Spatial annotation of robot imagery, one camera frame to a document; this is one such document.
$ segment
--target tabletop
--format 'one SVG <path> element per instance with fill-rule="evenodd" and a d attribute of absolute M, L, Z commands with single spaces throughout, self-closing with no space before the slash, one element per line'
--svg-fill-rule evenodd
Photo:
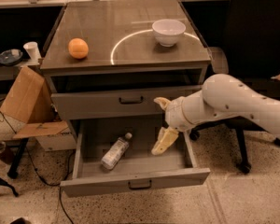
<path fill-rule="evenodd" d="M 184 37 L 165 48 L 152 34 L 152 23 L 175 19 L 186 25 Z M 85 59 L 70 56 L 68 43 L 82 38 Z M 112 66 L 174 65 L 209 62 L 207 48 L 178 0 L 105 0 L 69 3 L 41 65 L 50 70 L 106 69 Z"/>

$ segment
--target office chair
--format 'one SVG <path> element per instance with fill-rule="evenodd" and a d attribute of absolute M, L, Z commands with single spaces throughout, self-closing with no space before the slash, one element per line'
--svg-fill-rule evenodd
<path fill-rule="evenodd" d="M 211 72 L 226 73 L 242 80 L 253 90 L 280 100 L 280 0 L 230 0 L 220 48 L 210 48 Z M 225 123 L 237 134 L 242 155 L 238 168 L 249 173 L 244 130 L 262 131 L 247 119 L 225 119 L 195 127 L 190 138 L 197 140 L 199 130 Z M 280 140 L 274 141 L 280 146 Z"/>

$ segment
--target speckled floor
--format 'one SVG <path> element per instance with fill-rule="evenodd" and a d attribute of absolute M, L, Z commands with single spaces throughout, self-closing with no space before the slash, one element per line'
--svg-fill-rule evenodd
<path fill-rule="evenodd" d="M 12 134 L 4 122 L 0 122 L 0 130 L 3 136 Z M 273 145 L 273 137 L 267 133 L 246 132 L 245 137 L 252 163 L 249 175 L 235 167 L 240 159 L 235 133 L 217 126 L 202 131 L 201 138 L 193 142 L 199 166 L 211 169 L 203 185 L 79 198 L 63 193 L 63 206 L 76 224 L 280 224 L 280 147 Z M 50 183 L 60 182 L 72 151 L 45 152 L 34 140 L 28 150 L 38 172 Z M 39 180 L 27 151 L 16 179 L 7 176 L 8 169 L 0 161 L 0 176 L 20 196 L 16 198 L 10 189 L 0 187 L 0 224 L 19 217 L 32 224 L 70 223 L 59 202 L 59 187 L 46 186 Z"/>

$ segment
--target black handle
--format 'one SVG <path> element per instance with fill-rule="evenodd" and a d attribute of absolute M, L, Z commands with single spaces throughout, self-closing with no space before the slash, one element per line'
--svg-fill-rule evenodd
<path fill-rule="evenodd" d="M 141 103 L 144 102 L 144 98 L 143 98 L 143 96 L 141 96 L 139 100 L 123 101 L 123 99 L 121 99 L 121 97 L 120 97 L 120 98 L 119 98 L 119 102 L 120 102 L 122 105 L 141 104 Z"/>
<path fill-rule="evenodd" d="M 151 185 L 152 184 L 152 181 L 151 180 L 149 180 L 149 184 L 147 185 L 147 186 L 145 186 L 145 187 L 132 187 L 132 184 L 131 184 L 131 182 L 129 182 L 129 189 L 130 190 L 143 190 L 143 189 L 150 189 L 151 188 Z"/>

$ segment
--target open cardboard box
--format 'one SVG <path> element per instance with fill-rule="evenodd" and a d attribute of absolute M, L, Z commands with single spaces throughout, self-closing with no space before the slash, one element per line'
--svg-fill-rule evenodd
<path fill-rule="evenodd" d="M 54 121 L 50 90 L 46 80 L 24 66 L 15 79 L 0 111 L 26 125 L 15 139 L 35 137 L 47 151 L 75 149 L 76 141 L 65 121 Z"/>

